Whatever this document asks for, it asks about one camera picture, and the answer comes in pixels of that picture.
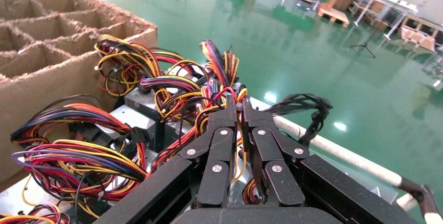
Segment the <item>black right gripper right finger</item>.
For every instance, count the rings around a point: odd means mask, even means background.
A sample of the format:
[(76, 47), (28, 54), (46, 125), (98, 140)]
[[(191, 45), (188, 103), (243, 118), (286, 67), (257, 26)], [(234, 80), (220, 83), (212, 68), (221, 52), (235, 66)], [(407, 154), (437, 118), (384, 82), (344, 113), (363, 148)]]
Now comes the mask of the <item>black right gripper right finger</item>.
[(242, 129), (258, 195), (266, 207), (298, 207), (305, 195), (290, 165), (309, 157), (307, 147), (281, 133), (271, 113), (255, 109), (245, 96)]

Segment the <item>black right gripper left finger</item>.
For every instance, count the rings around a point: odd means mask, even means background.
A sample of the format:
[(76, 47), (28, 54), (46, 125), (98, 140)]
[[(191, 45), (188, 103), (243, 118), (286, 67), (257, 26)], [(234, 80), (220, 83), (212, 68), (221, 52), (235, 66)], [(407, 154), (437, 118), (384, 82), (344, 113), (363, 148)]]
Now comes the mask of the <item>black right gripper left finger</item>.
[(236, 103), (234, 97), (228, 95), (226, 108), (211, 113), (207, 130), (180, 151), (182, 158), (203, 167), (196, 194), (198, 207), (227, 206), (236, 134)]

